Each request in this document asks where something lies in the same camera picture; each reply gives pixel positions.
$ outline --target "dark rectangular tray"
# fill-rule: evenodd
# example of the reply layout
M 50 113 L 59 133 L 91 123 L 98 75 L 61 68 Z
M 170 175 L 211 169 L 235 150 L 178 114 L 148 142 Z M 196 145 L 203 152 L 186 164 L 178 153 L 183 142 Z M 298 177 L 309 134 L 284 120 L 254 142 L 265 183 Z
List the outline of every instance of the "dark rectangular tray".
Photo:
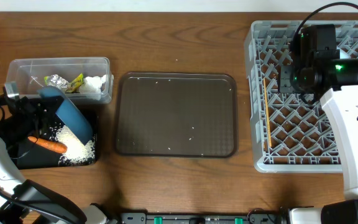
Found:
M 229 157 L 238 148 L 236 83 L 229 75 L 127 73 L 116 124 L 120 154 Z

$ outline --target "blue scoop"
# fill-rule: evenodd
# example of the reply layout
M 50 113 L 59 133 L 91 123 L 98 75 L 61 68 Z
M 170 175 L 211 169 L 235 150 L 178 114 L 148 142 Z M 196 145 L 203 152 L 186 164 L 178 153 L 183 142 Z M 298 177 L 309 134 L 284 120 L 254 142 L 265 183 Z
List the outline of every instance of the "blue scoop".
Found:
M 72 133 L 82 142 L 82 144 L 85 145 L 92 139 L 93 131 L 91 125 L 61 90 L 54 86 L 46 86 L 38 90 L 38 94 L 41 98 L 62 96 L 64 101 L 59 109 L 57 109 L 56 115 L 68 128 L 70 128 Z

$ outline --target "wood grain surface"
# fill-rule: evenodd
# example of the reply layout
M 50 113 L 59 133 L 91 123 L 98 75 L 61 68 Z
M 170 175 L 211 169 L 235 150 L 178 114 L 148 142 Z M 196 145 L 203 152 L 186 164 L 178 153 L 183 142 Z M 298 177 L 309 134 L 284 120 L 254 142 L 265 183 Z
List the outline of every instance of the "wood grain surface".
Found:
M 321 207 L 344 200 L 341 174 L 261 174 L 250 140 L 243 43 L 256 20 L 304 13 L 0 12 L 0 94 L 16 58 L 107 57 L 113 100 L 99 112 L 100 160 L 92 166 L 23 170 L 79 207 L 109 211 L 247 213 L 255 207 Z M 356 20 L 358 14 L 314 19 Z M 237 82 L 239 152 L 230 159 L 123 157 L 113 151 L 117 83 L 129 71 L 227 73 Z M 36 217 L 31 214 L 26 223 Z

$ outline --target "green connector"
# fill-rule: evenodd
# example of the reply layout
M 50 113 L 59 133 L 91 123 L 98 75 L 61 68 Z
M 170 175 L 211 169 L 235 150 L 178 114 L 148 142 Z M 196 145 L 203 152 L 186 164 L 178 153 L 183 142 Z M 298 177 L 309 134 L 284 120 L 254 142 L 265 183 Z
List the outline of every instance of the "green connector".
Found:
M 234 224 L 242 224 L 242 218 L 235 218 Z
M 162 217 L 155 217 L 154 224 L 162 224 Z

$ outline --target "green light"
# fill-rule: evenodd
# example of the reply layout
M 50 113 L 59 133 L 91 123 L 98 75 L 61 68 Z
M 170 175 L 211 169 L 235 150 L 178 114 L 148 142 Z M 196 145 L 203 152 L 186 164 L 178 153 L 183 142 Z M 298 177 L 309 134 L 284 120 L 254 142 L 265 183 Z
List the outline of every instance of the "green light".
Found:
M 335 68 L 336 68 L 336 70 L 341 71 L 341 69 L 343 68 L 343 66 L 342 66 L 342 65 L 335 65 Z

